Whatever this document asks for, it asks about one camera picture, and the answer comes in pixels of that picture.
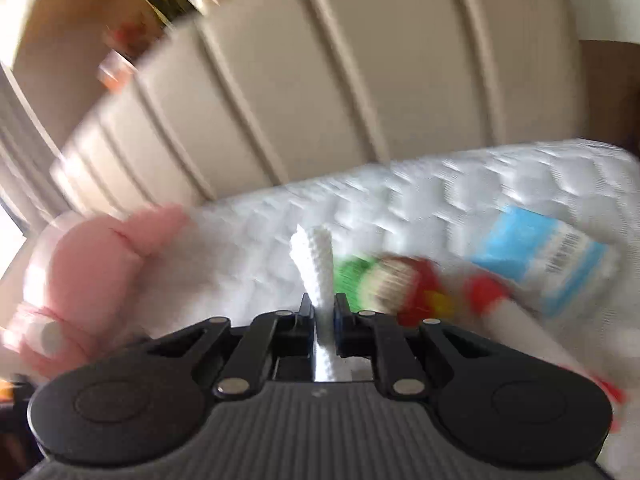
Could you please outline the colourful crocheted doll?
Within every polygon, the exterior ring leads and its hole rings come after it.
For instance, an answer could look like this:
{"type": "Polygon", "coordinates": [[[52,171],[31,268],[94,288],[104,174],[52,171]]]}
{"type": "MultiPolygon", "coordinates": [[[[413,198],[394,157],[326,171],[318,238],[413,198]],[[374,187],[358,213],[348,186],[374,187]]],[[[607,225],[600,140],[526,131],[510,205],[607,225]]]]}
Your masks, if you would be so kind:
{"type": "Polygon", "coordinates": [[[350,257],[334,266],[334,289],[352,313],[387,314],[407,327],[424,318],[451,321],[456,307],[430,259],[395,255],[350,257]]]}

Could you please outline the red white toy rocket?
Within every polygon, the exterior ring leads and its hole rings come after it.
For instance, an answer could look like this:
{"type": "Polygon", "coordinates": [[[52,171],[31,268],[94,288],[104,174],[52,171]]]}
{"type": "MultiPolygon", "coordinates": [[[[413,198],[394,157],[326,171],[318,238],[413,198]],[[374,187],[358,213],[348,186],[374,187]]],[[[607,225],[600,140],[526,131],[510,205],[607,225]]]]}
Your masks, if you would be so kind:
{"type": "Polygon", "coordinates": [[[620,431],[620,408],[626,393],[605,382],[580,364],[510,295],[502,283],[486,273],[474,273],[465,282],[464,293],[471,312],[496,341],[515,350],[564,367],[597,384],[608,397],[614,411],[612,432],[620,431]]]}

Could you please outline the white embossed cleaning wipe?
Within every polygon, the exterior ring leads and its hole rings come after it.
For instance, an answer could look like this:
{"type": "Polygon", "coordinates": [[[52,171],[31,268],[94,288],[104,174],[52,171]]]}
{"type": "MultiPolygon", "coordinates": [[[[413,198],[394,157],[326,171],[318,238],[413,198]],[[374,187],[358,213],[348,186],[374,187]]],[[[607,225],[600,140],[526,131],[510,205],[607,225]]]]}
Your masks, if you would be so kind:
{"type": "Polygon", "coordinates": [[[314,381],[336,382],[340,373],[336,364],[334,339],[334,259],[331,232],[325,226],[313,226],[309,229],[296,226],[290,240],[290,256],[314,307],[314,381]]]}

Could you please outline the white quilted mattress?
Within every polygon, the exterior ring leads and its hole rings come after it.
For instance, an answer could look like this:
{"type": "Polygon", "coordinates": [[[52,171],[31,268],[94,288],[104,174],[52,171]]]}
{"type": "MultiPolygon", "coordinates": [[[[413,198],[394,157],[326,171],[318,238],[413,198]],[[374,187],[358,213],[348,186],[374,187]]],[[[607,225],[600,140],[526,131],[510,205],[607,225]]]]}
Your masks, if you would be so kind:
{"type": "Polygon", "coordinates": [[[609,278],[542,325],[628,396],[601,463],[639,474],[639,163],[574,140],[423,157],[208,204],[146,270],[134,322],[153,337],[213,315],[244,325],[295,307],[304,286],[290,256],[297,228],[325,226],[336,258],[397,254],[436,261],[454,296],[499,214],[517,206],[559,219],[614,252],[609,278]]]}

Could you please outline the blue white wipes package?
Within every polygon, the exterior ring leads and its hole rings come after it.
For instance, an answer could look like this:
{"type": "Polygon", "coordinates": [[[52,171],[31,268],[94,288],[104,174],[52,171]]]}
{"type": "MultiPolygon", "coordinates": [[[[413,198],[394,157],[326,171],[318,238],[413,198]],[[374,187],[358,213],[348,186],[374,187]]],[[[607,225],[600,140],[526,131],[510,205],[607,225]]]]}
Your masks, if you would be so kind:
{"type": "Polygon", "coordinates": [[[552,320],[604,292],[620,268],[620,252],[564,221],[511,206],[471,261],[514,284],[533,310],[552,320]]]}

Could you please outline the pink plush toy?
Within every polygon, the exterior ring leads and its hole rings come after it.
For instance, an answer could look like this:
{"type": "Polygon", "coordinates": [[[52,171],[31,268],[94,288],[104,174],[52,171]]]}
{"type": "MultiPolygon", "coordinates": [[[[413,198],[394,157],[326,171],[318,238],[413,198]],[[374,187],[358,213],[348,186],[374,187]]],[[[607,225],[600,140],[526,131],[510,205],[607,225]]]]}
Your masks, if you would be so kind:
{"type": "Polygon", "coordinates": [[[61,214],[41,233],[2,344],[50,379],[104,356],[125,337],[127,301],[145,266],[188,225],[183,206],[126,218],[61,214]]]}

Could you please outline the beige padded headboard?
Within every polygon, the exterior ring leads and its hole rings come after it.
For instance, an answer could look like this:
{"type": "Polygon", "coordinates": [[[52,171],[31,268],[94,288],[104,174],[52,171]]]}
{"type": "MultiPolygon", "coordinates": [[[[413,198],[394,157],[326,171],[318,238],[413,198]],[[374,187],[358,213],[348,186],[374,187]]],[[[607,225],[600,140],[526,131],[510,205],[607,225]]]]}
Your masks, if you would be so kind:
{"type": "Polygon", "coordinates": [[[369,162],[582,134],[568,0],[222,0],[85,116],[83,214],[198,205],[369,162]]]}

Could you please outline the orange tissue box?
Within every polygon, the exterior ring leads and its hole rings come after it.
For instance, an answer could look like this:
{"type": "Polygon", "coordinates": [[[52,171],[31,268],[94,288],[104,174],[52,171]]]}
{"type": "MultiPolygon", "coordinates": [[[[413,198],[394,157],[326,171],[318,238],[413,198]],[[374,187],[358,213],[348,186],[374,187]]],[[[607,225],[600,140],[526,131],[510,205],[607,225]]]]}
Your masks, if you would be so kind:
{"type": "Polygon", "coordinates": [[[126,86],[135,72],[134,64],[131,64],[117,51],[111,50],[100,63],[96,76],[109,92],[116,93],[123,86],[126,86]]]}

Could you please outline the pink flower bouquet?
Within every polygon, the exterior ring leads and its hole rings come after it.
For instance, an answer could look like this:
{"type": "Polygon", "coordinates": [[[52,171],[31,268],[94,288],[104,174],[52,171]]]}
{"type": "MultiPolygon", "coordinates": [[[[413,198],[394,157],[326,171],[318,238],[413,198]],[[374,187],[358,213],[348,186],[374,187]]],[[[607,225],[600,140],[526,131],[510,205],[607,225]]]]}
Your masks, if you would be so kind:
{"type": "Polygon", "coordinates": [[[122,22],[115,28],[107,27],[103,33],[104,44],[125,58],[138,58],[152,44],[153,39],[142,16],[133,21],[122,22]]]}

